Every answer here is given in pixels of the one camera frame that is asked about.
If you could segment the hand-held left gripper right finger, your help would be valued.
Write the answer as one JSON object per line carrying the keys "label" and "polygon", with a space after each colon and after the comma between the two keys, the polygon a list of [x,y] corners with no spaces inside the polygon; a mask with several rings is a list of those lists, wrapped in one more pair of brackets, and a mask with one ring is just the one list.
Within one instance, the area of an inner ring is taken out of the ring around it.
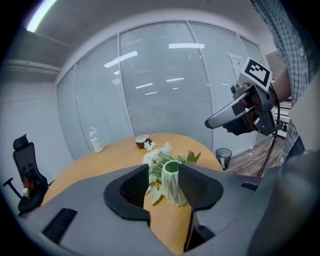
{"label": "hand-held left gripper right finger", "polygon": [[188,252],[226,228],[248,204],[261,178],[181,164],[178,184],[191,207],[183,250]]}

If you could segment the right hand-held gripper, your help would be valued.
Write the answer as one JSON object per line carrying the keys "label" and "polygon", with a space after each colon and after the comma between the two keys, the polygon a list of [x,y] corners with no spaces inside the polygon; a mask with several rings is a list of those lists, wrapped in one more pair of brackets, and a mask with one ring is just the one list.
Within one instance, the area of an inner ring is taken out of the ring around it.
{"label": "right hand-held gripper", "polygon": [[230,90],[235,99],[224,108],[209,117],[204,125],[209,129],[216,129],[242,118],[248,110],[241,103],[242,100],[260,106],[258,116],[253,120],[254,131],[269,136],[279,130],[282,125],[274,120],[272,113],[273,100],[271,92],[272,72],[254,59],[248,57],[245,61],[239,77]]}

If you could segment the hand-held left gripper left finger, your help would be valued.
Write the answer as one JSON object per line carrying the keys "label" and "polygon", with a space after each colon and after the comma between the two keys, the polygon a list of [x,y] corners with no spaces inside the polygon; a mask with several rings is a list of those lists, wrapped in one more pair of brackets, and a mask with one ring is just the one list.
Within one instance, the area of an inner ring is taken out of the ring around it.
{"label": "hand-held left gripper left finger", "polygon": [[144,164],[78,181],[21,226],[47,256],[170,256],[144,209],[148,174]]}

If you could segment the pale green ribbed vase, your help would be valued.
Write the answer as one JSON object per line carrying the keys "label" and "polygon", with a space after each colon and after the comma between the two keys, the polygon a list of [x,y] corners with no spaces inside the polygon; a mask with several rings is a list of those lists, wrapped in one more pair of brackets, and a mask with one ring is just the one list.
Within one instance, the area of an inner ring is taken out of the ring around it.
{"label": "pale green ribbed vase", "polygon": [[175,207],[182,207],[187,201],[179,186],[180,163],[177,160],[170,160],[162,166],[161,171],[163,195]]}

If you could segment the white flowers bunch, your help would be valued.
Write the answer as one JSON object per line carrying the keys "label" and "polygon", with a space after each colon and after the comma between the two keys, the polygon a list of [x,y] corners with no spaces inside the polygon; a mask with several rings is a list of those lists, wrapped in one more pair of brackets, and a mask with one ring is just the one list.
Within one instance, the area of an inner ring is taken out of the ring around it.
{"label": "white flowers bunch", "polygon": [[195,155],[195,153],[190,150],[188,155],[180,154],[173,156],[172,147],[168,142],[164,144],[163,147],[160,147],[155,142],[152,142],[151,144],[147,142],[144,144],[144,148],[147,149],[147,153],[144,155],[142,163],[148,165],[149,183],[146,194],[152,197],[151,204],[154,205],[161,197],[165,197],[162,190],[163,165],[171,160],[179,161],[180,164],[196,164],[201,153]]}

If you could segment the person's right forearm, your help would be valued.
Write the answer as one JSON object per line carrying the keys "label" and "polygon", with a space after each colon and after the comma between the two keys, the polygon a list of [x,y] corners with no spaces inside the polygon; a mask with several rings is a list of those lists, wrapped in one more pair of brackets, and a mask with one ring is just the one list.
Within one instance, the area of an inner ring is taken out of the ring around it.
{"label": "person's right forearm", "polygon": [[272,83],[274,92],[271,92],[272,104],[276,105],[276,97],[281,103],[291,96],[291,82],[288,68],[286,67],[282,74]]}

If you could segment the person's right hand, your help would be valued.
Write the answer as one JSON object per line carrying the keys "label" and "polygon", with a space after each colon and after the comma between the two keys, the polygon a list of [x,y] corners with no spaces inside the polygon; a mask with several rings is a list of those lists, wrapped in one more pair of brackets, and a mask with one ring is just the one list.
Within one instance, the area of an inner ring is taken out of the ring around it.
{"label": "person's right hand", "polygon": [[248,99],[248,102],[245,99],[241,99],[232,106],[234,114],[240,115],[240,117],[222,127],[236,136],[251,133],[255,130],[253,123],[254,119],[260,113],[260,108],[261,107],[258,106],[257,103],[254,103],[250,98]]}

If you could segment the black mesh waste bin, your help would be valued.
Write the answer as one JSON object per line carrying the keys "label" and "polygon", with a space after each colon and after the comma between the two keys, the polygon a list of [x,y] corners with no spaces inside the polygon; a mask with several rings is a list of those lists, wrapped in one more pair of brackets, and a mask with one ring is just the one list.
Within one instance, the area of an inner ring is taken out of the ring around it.
{"label": "black mesh waste bin", "polygon": [[217,160],[219,161],[222,169],[225,171],[229,167],[232,151],[228,148],[218,148],[215,153]]}

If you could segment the round wooden table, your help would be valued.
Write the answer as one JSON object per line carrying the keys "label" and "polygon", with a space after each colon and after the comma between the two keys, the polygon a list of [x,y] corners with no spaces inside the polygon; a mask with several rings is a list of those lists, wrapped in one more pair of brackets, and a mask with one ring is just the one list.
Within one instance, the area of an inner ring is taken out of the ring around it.
{"label": "round wooden table", "polygon": [[[221,171],[214,154],[197,140],[173,133],[151,133],[149,137],[158,145],[169,143],[173,155],[187,154],[189,150],[200,153],[197,165],[200,167]],[[43,203],[53,199],[72,184],[94,176],[110,173],[119,169],[136,166],[142,163],[145,149],[136,145],[135,137],[112,142],[100,153],[89,153],[80,157],[68,166],[48,189]],[[150,212],[150,229],[157,238],[175,255],[184,252],[188,225],[191,218],[191,207],[188,203],[181,207],[173,206],[166,197],[152,205],[152,197],[144,198],[144,208]]]}

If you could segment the paper notice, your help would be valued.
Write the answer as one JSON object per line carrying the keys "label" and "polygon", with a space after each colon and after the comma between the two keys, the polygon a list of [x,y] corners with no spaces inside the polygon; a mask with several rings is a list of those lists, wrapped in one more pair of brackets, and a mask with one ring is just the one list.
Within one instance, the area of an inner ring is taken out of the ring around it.
{"label": "paper notice", "polygon": [[235,74],[236,80],[238,79],[240,72],[242,70],[242,67],[244,65],[243,58],[239,55],[233,54],[233,53],[228,53],[228,56],[230,58],[232,68]]}

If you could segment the black office chair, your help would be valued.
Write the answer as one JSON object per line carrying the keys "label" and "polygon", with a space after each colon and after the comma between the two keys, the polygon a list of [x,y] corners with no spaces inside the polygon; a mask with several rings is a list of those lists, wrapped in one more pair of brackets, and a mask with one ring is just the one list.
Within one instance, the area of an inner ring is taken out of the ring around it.
{"label": "black office chair", "polygon": [[33,142],[28,141],[26,134],[14,140],[13,149],[12,157],[17,167],[23,190],[22,193],[18,192],[12,184],[12,177],[6,180],[3,186],[9,186],[19,198],[17,205],[18,216],[23,217],[42,205],[51,183],[40,173],[36,161],[35,145]]}

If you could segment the brown coconut shell bowl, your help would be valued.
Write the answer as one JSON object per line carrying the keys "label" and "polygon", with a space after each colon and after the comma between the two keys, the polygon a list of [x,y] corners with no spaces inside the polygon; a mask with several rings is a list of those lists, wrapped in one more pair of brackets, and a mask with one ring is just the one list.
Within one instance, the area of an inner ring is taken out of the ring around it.
{"label": "brown coconut shell bowl", "polygon": [[135,143],[139,149],[144,149],[145,143],[151,144],[152,142],[153,141],[150,139],[150,137],[147,134],[140,135],[135,138]]}

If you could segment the person's checked shirt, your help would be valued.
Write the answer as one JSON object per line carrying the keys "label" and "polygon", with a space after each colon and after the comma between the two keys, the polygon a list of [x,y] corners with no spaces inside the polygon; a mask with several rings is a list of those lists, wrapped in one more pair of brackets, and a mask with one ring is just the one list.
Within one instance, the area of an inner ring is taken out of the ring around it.
{"label": "person's checked shirt", "polygon": [[294,106],[320,68],[320,50],[307,28],[285,0],[250,0],[268,26],[275,47],[288,68],[291,104]]}

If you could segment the ceiling light strip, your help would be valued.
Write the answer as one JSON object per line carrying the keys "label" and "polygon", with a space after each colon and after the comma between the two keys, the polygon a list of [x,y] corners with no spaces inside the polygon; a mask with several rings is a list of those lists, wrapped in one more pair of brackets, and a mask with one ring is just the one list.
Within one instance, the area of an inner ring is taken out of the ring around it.
{"label": "ceiling light strip", "polygon": [[51,9],[51,7],[56,3],[57,0],[41,0],[39,6],[36,8],[32,18],[26,26],[26,30],[31,33],[35,33],[41,21]]}

